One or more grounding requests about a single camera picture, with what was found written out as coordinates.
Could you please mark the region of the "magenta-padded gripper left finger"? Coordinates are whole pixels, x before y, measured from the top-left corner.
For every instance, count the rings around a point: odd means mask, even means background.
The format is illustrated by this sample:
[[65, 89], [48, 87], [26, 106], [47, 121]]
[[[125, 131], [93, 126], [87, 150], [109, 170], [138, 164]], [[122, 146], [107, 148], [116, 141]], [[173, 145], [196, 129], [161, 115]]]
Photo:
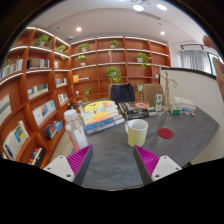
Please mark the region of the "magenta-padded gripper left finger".
[[44, 170], [81, 186], [93, 156], [93, 146], [89, 145], [65, 157], [59, 155]]

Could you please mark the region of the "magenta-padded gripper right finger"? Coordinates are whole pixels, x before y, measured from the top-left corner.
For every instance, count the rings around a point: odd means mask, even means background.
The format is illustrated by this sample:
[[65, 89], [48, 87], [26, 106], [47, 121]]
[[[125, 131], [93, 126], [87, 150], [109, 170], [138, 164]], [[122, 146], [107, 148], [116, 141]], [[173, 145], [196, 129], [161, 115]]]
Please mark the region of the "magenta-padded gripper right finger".
[[144, 185], [181, 170], [167, 155], [157, 156], [137, 145], [134, 146], [133, 155]]

